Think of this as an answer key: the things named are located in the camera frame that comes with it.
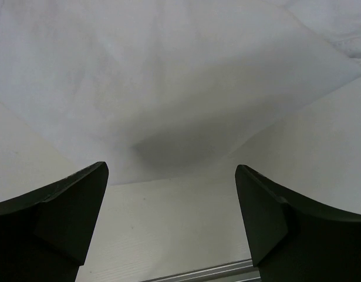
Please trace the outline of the white fabric skirt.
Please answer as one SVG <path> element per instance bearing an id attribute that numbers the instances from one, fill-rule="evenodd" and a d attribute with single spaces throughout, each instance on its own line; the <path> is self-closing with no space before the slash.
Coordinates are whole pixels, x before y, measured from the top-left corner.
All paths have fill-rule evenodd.
<path id="1" fill-rule="evenodd" d="M 358 77 L 268 1 L 0 1 L 0 102 L 115 184 L 217 165 Z"/>

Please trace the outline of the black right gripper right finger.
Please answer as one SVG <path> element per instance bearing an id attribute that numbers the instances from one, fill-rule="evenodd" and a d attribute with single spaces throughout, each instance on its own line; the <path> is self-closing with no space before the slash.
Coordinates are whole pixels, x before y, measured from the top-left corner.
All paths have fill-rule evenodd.
<path id="1" fill-rule="evenodd" d="M 262 281 L 361 281 L 361 215 L 317 202 L 246 165 L 235 171 Z"/>

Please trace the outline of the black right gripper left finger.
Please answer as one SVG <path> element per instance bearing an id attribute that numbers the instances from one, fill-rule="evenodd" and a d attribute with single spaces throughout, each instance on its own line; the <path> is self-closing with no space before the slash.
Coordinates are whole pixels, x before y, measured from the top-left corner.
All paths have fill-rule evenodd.
<path id="1" fill-rule="evenodd" d="M 75 281 L 107 187 L 96 162 L 62 180 L 0 202 L 0 281 Z"/>

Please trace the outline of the aluminium table edge rail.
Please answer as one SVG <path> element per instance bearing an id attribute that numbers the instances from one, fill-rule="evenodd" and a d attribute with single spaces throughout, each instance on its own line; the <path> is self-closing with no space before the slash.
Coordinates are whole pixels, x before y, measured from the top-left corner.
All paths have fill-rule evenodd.
<path id="1" fill-rule="evenodd" d="M 145 280 L 145 282 L 261 281 L 252 260 L 241 260 L 208 268 Z"/>

